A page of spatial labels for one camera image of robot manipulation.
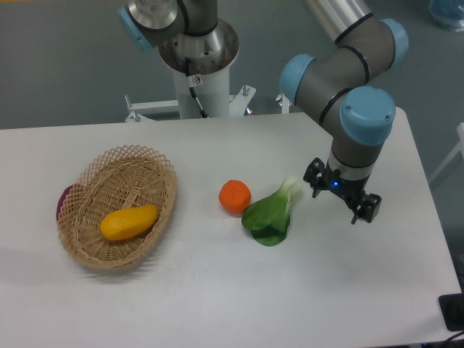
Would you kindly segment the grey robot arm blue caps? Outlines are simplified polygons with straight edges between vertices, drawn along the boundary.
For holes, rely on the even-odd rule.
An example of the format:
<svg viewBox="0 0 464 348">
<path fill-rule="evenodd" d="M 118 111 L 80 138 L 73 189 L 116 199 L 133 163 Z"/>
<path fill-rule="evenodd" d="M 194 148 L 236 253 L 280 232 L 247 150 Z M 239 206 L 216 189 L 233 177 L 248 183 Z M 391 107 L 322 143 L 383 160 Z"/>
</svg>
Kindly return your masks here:
<svg viewBox="0 0 464 348">
<path fill-rule="evenodd" d="M 391 133 L 396 105 L 370 81 L 400 62 L 409 41 L 394 20 L 378 20 L 364 1 L 308 4 L 336 45 L 325 59 L 299 54 L 283 68 L 281 93 L 332 136 L 326 162 L 314 159 L 304 181 L 315 194 L 330 191 L 370 222 L 381 198 L 365 185 Z M 236 31 L 218 17 L 216 1 L 129 1 L 118 12 L 135 45 L 158 48 L 175 78 L 183 118 L 225 117 L 229 67 L 239 52 Z"/>
</svg>

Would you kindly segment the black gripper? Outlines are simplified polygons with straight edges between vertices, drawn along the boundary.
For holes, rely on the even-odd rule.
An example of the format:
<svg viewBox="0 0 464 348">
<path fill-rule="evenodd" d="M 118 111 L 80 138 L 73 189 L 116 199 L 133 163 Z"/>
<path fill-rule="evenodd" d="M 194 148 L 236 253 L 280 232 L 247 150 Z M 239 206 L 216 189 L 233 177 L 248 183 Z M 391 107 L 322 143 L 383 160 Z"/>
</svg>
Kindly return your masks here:
<svg viewBox="0 0 464 348">
<path fill-rule="evenodd" d="M 313 198 L 321 191 L 329 189 L 348 207 L 354 207 L 351 220 L 351 224 L 354 225 L 358 220 L 371 223 L 380 210 L 382 198 L 377 194 L 365 192 L 370 174 L 371 166 L 356 168 L 343 165 L 338 160 L 329 160 L 326 167 L 324 162 L 316 157 L 307 166 L 303 181 L 310 185 Z"/>
</svg>

